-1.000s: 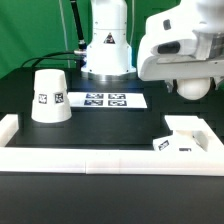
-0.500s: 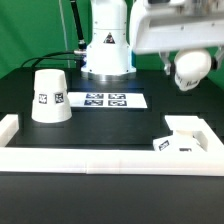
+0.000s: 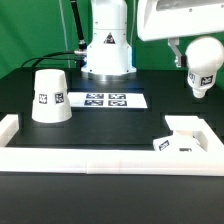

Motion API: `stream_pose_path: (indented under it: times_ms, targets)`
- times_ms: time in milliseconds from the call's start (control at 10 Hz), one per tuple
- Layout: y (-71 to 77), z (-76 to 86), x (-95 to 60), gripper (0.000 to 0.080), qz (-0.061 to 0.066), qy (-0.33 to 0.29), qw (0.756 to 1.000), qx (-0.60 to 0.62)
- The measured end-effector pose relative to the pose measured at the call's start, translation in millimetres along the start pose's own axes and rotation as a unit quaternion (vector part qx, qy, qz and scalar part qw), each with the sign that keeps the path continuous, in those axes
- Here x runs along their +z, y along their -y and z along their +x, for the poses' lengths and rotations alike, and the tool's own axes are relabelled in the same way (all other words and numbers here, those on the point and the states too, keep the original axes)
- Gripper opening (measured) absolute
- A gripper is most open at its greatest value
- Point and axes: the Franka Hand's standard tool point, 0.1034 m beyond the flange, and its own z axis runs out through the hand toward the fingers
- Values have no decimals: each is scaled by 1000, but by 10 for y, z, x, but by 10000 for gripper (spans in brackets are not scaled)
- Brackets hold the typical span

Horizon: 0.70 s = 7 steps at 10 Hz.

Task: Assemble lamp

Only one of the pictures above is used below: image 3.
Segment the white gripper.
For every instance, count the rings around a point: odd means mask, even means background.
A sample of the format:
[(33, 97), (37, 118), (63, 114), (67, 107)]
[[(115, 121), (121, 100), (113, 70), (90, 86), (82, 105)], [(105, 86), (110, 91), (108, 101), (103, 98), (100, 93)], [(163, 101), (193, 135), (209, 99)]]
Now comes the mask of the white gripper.
[(224, 31), (224, 0), (139, 0), (137, 33), (141, 40), (168, 39), (178, 68), (186, 56), (178, 49), (179, 37)]

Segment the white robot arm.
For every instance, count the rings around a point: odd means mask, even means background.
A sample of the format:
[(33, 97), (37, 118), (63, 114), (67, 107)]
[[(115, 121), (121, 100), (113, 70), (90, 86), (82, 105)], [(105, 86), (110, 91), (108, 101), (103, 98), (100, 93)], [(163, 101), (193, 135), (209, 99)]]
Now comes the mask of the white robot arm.
[[(119, 80), (136, 72), (127, 42), (125, 0), (91, 0), (93, 35), (87, 46), (85, 77)], [(143, 41), (166, 39), (182, 65), (181, 37), (224, 31), (224, 0), (138, 0), (137, 35)]]

